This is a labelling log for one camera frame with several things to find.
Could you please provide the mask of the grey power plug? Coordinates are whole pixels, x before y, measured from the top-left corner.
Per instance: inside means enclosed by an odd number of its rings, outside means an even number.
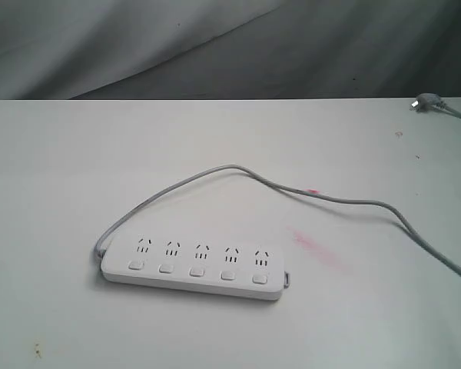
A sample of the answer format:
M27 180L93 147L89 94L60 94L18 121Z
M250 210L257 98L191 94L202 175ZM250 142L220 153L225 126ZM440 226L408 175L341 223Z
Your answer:
M410 110L416 112L426 112L430 110L445 110L446 103L435 93L419 94L410 104Z

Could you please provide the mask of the white five-outlet power strip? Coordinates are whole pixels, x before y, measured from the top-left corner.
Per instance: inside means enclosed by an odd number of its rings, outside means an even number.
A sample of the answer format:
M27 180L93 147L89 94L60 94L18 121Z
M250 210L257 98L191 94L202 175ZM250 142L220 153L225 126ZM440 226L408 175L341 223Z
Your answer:
M183 236L115 235L101 259L111 282L277 301L290 286L280 248Z

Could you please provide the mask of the grey backdrop cloth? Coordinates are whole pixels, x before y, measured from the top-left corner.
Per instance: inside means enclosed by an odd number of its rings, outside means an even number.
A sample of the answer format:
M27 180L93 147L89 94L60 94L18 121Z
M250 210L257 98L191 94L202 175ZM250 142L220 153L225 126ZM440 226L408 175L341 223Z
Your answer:
M0 99L461 97L461 1L0 1Z

